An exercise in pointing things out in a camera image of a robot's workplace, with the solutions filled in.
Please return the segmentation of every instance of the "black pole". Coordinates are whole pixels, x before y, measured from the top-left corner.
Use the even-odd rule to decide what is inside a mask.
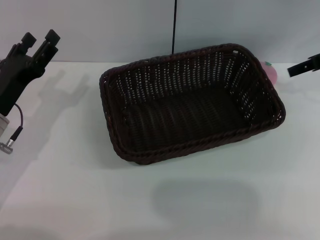
[[[173,35],[172,35],[172,54],[175,53],[176,22],[177,22],[177,1],[178,1],[178,0],[174,0]]]

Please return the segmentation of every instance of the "white table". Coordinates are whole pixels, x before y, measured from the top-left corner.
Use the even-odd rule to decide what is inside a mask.
[[[99,77],[120,63],[50,63],[0,154],[0,240],[319,240],[320,72],[289,78],[279,128],[149,166],[120,159]],[[6,141],[20,124],[8,118]]]

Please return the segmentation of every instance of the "pink object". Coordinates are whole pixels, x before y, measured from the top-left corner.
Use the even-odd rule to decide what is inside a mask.
[[[277,82],[277,79],[278,79],[278,74],[277,74],[277,71],[275,70],[275,68],[272,66],[271,63],[269,63],[267,61],[264,61],[264,62],[261,61],[260,63],[261,63],[263,70],[265,71],[268,78],[270,79],[271,83],[273,85],[275,85]]]

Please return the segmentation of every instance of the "dark brown wicker basket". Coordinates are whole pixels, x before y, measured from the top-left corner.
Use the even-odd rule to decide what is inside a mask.
[[[259,61],[237,44],[109,69],[100,91],[114,150],[141,165],[238,142],[286,117]]]

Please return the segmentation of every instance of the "black cable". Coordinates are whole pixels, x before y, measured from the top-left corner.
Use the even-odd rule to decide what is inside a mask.
[[[24,129],[24,114],[22,113],[21,107],[19,107],[18,104],[14,104],[20,112],[20,116],[21,116],[21,124],[20,126],[17,128],[17,130],[15,130],[14,134],[10,137],[10,140],[12,140],[13,142],[15,142],[17,140],[17,138],[19,137],[19,134],[21,133],[21,131]]]
[[[177,4],[178,0],[174,0],[174,16],[173,16],[173,35],[172,35],[172,54],[175,53],[176,40],[176,23],[177,23]]]
[[[21,116],[21,124],[20,124],[20,127],[23,127],[23,126],[24,126],[24,114],[22,113],[21,107],[19,107],[18,104],[15,103],[14,105],[19,109],[20,116]]]

